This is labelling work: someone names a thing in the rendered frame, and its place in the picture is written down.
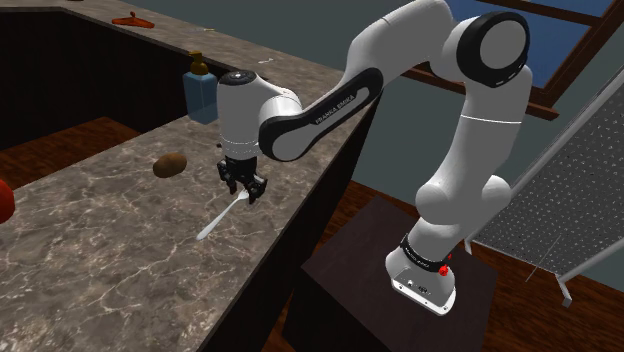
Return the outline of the brown potato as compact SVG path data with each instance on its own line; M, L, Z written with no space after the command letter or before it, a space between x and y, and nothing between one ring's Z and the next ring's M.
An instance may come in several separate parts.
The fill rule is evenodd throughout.
M170 178L182 173L187 167L187 158L180 153L167 153L153 164L153 174L159 178Z

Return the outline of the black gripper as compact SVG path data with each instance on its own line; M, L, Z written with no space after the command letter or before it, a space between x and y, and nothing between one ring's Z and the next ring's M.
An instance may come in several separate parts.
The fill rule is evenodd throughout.
M231 194L237 192L236 181L246 184L250 204L253 204L264 194L267 186L265 178L256 176L256 167L256 157L238 160L225 156L217 163L220 179L227 184Z

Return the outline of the blue soap dispenser bottle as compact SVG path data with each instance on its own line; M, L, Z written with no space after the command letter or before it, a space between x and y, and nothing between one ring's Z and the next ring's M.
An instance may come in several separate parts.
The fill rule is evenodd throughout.
M216 104L217 77L209 72L200 51L188 53L193 58L190 69L183 75L183 87L188 116L207 125L218 118Z

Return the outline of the orange flat tool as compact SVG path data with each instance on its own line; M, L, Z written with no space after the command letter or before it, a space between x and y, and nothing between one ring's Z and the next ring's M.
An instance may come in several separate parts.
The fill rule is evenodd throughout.
M147 21L145 19L142 19L142 18L138 18L136 16L136 13L133 11L130 12L129 17L114 18L111 20L111 23L115 25L142 27L142 28L148 28L148 29L152 29L155 27L154 23Z

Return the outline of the dark robot stand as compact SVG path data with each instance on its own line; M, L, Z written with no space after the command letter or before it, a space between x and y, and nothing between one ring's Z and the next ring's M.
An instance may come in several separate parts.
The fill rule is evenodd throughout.
M450 312L410 301L392 288L385 257L414 223L376 197L301 266L283 329L296 352L481 352L496 270L456 248Z

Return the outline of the grey perforated metal rack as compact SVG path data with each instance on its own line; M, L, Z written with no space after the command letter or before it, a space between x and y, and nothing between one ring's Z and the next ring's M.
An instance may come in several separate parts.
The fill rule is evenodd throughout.
M624 64L519 177L511 203L464 241L567 282L624 248Z

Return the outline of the red round object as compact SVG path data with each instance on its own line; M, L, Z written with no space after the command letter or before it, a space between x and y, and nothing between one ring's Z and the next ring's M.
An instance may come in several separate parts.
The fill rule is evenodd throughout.
M15 212L15 198L13 190L0 179L0 224L8 221Z

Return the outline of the brown framed window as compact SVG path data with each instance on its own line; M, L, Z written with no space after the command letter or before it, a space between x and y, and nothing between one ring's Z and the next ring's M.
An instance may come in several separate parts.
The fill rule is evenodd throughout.
M527 20L527 65L533 87L526 112L554 120L555 103L614 32L624 24L624 0L446 0L456 20L515 11Z

